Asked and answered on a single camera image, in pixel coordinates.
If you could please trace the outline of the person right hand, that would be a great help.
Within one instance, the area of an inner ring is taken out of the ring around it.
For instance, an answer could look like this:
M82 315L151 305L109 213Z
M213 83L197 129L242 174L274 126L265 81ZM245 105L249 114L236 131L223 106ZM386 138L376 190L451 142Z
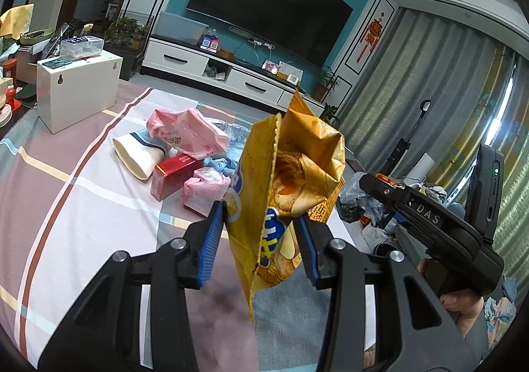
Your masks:
M436 277L441 277L446 271L444 266L432 259L423 259L418 263L417 270L423 276ZM439 300L447 311L457 314L456 326L465 338L481 315L484 298L465 289L443 294Z

